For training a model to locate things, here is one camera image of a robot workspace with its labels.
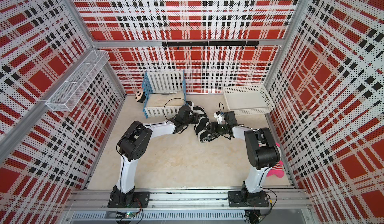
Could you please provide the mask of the grey zebra plush pillowcase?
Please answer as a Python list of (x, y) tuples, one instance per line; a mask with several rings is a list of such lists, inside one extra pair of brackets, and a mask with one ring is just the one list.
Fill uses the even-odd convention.
[(207, 130), (211, 122), (205, 109), (202, 106), (195, 106), (194, 104), (188, 105), (188, 107), (192, 109), (194, 114), (199, 115), (198, 122), (194, 125), (194, 130), (200, 143), (207, 143), (216, 139), (217, 137)]

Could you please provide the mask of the white plastic basket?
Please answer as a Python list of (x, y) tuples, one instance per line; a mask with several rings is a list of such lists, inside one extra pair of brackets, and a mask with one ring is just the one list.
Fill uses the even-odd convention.
[(276, 106), (264, 85), (223, 87), (229, 111), (236, 116), (269, 114)]

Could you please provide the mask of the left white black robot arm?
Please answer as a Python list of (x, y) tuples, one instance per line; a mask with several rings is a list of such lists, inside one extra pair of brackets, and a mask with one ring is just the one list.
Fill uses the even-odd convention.
[(206, 116), (200, 106), (183, 105), (173, 118), (161, 123), (143, 124), (134, 121), (116, 146), (121, 157), (121, 167), (119, 179), (111, 192), (109, 206), (127, 207), (134, 201), (138, 161), (152, 138), (181, 133), (189, 125), (199, 124)]

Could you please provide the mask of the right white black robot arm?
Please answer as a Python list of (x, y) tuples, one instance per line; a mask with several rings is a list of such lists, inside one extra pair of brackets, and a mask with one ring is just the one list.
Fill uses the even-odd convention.
[(254, 129), (238, 124), (235, 113), (216, 112), (216, 121), (208, 122), (198, 134), (201, 142), (211, 142), (219, 137), (245, 141), (251, 168), (240, 192), (229, 192), (229, 203), (235, 206), (267, 207), (270, 204), (263, 184), (269, 171), (281, 160), (281, 152), (269, 128)]

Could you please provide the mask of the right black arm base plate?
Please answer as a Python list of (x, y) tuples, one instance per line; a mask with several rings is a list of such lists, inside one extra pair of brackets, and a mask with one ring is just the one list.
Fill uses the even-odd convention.
[(243, 191), (229, 191), (228, 201), (230, 207), (269, 207), (270, 201), (265, 191), (247, 193)]

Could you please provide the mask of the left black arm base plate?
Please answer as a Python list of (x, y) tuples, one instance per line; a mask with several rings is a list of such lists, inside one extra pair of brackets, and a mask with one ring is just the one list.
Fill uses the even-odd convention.
[(150, 192), (121, 193), (119, 190), (111, 192), (108, 208), (146, 208), (150, 199)]

